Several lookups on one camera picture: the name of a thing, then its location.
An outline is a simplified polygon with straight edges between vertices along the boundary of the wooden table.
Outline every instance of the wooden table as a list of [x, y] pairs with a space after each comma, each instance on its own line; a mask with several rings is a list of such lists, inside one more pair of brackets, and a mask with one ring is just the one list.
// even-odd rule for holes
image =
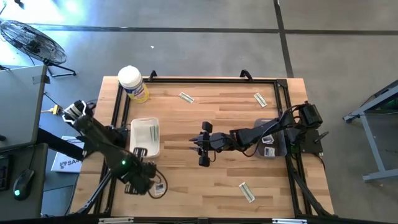
[[[304, 81], [288, 78], [292, 105], [307, 100]], [[130, 217], [293, 217], [292, 198], [284, 158], [247, 158], [238, 151], [217, 154], [210, 167], [198, 165], [199, 156], [189, 150], [188, 139], [201, 131], [202, 121], [213, 124], [213, 132], [251, 128], [257, 118], [275, 118], [275, 93], [267, 84], [227, 83], [148, 83], [150, 98], [141, 105], [130, 104], [127, 123], [135, 118], [156, 117], [160, 123], [160, 156], [154, 159], [169, 182], [169, 191], [160, 200], [148, 195], [124, 193], [117, 182], [112, 216]], [[117, 77], [104, 77], [95, 118], [104, 125], [111, 123], [118, 89]], [[184, 92], [195, 99], [190, 104], [178, 95]], [[259, 92], [268, 105], [261, 108], [253, 95]], [[125, 92], [118, 123], [121, 122]], [[82, 207], [100, 179], [103, 156], [93, 154], [81, 167], [71, 211]], [[321, 162], [313, 155], [303, 155], [307, 185], [324, 208], [333, 213], [328, 184]], [[238, 185], [246, 182], [256, 199], [249, 203]], [[303, 209], [298, 188], [300, 208]], [[104, 209], [108, 190], [104, 192]]]

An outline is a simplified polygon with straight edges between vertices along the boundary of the gray concrete floor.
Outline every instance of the gray concrete floor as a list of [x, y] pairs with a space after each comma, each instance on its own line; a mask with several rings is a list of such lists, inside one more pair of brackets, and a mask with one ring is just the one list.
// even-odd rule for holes
[[[33, 2], [25, 0], [24, 11], [10, 2], [0, 19], [79, 26], [278, 28], [272, 0]], [[397, 1], [279, 2], [286, 29], [397, 29]], [[77, 99], [97, 98], [102, 77], [116, 75], [125, 65], [134, 65], [145, 75], [157, 70], [162, 76], [234, 77], [246, 68], [254, 77], [286, 77], [279, 34], [45, 33], [65, 49], [64, 66], [78, 73], [77, 77], [52, 78], [46, 86], [63, 106]], [[345, 124], [341, 119], [397, 79], [397, 43], [398, 36], [287, 35], [294, 76], [304, 78], [309, 100], [324, 120], [322, 130], [330, 132], [323, 140], [326, 176], [335, 213], [341, 217], [398, 220], [398, 180], [362, 181], [362, 174], [377, 171], [376, 163], [360, 121]], [[6, 42], [0, 42], [0, 51], [0, 64], [32, 64]], [[43, 107], [51, 106], [45, 99]], [[40, 119], [41, 127], [57, 136], [76, 135], [66, 124], [55, 128], [56, 123], [63, 122], [49, 114]], [[76, 176], [51, 173], [54, 156], [49, 153], [42, 211], [63, 215]], [[390, 157], [397, 164], [398, 156]], [[61, 202], [55, 202], [55, 195], [63, 198]]]

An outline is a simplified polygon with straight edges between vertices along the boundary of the white plastic tray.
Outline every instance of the white plastic tray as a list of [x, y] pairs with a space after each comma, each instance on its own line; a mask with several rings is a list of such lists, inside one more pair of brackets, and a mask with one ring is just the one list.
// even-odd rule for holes
[[[157, 126], [156, 141], [155, 137], [151, 135], [150, 127]], [[160, 128], [159, 120], [157, 118], [138, 118], [131, 121], [130, 130], [130, 152], [133, 152], [135, 147], [143, 147], [148, 149], [146, 157], [157, 157], [160, 154]]]

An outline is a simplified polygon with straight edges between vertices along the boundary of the container of wipes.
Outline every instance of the container of wipes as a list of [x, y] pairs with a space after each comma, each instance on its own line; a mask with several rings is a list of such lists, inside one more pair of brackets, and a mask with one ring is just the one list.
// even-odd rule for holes
[[129, 65], [120, 69], [118, 79], [131, 100], [136, 103], [143, 103], [148, 100], [149, 91], [136, 67]]

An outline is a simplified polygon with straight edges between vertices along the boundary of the computer mouse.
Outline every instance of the computer mouse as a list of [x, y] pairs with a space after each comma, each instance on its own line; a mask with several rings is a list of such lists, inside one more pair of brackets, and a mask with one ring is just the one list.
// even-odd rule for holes
[[14, 198], [16, 200], [25, 200], [28, 198], [34, 174], [35, 172], [30, 169], [26, 169], [19, 174], [19, 177], [14, 182]]

